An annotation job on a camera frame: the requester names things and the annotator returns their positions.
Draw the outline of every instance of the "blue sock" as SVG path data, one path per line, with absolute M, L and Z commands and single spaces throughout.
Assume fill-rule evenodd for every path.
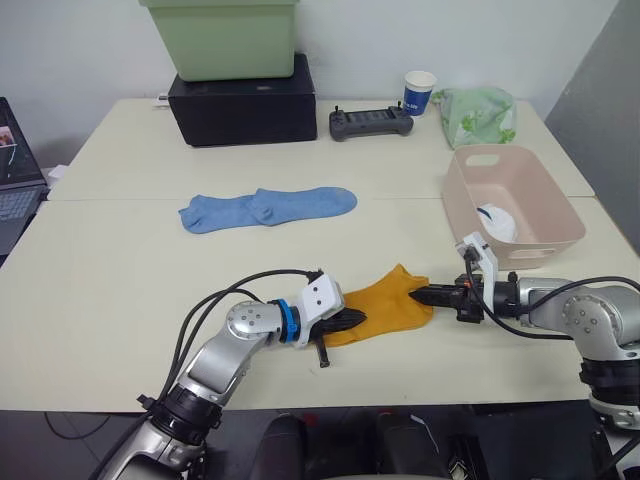
M 259 225 L 247 209 L 253 195 L 213 198 L 196 195 L 180 213 L 182 226 L 191 233 L 207 233 L 224 228 Z
M 342 215 L 358 200 L 349 190 L 321 187 L 302 192 L 277 192 L 258 189 L 255 195 L 237 198 L 213 198 L 196 195 L 189 206 L 179 211 L 184 228 L 192 233 L 207 233 L 250 225 L 278 225 L 293 220 Z
M 342 215 L 353 210 L 357 203 L 353 193 L 339 187 L 320 187 L 302 192 L 259 188 L 247 207 L 263 225 L 278 225 L 293 220 Z

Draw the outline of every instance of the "white wall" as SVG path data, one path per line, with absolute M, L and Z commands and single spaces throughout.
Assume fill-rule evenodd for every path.
M 616 0 L 302 0 L 298 49 L 320 97 L 397 98 L 403 73 L 493 84 L 545 117 Z M 118 98 L 175 70 L 136 0 L 1 0 L 0 95 L 42 165 L 70 161 Z

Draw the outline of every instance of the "remote controller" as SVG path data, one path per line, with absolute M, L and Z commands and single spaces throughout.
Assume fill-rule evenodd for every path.
M 329 114 L 329 132 L 336 141 L 384 133 L 408 135 L 412 128 L 413 119 L 402 110 L 401 102 L 398 102 L 397 107 L 361 112 L 345 112 L 336 105 L 335 112 Z

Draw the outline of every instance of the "gray wall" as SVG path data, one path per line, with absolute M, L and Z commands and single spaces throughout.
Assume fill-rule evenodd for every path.
M 639 24 L 640 1 L 620 0 L 546 121 L 638 253 Z

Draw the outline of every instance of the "green plastic bag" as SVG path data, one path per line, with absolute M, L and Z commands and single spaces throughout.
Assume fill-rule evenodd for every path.
M 478 143 L 509 143 L 516 136 L 513 97 L 495 87 L 448 88 L 433 94 L 440 108 L 444 134 L 453 147 Z

